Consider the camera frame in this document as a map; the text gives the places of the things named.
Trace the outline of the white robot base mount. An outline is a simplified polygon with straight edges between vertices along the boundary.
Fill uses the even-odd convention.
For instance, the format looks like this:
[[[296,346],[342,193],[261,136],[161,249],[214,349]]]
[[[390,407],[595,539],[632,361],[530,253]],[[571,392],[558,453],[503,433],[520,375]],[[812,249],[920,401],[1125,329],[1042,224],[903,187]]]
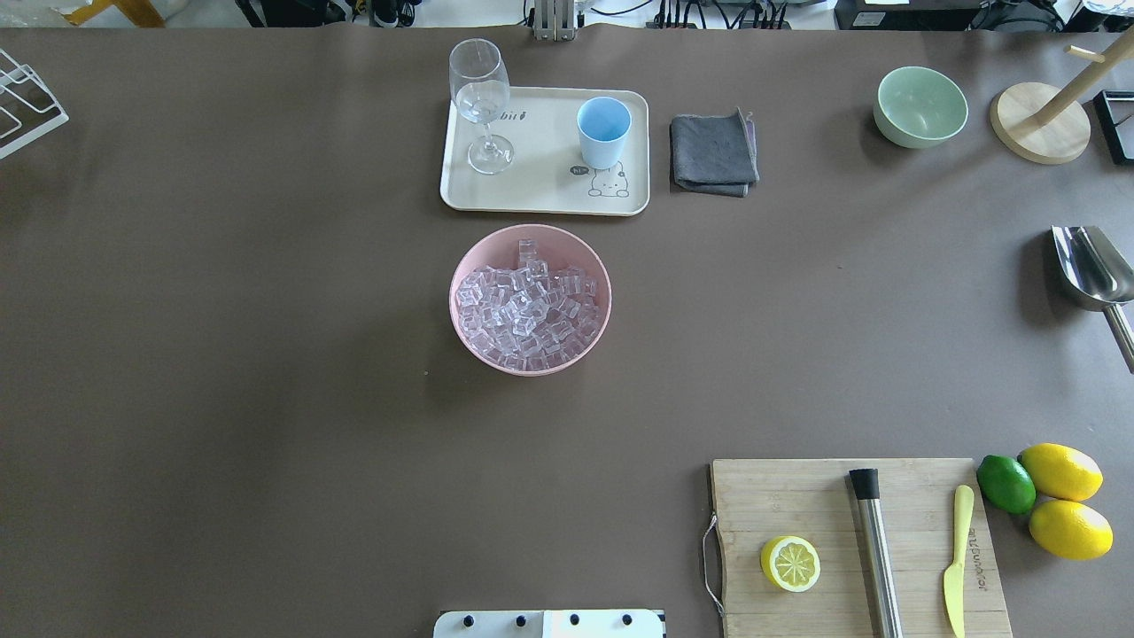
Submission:
[[[433,637],[665,637],[665,613],[655,610],[567,609],[450,611]]]

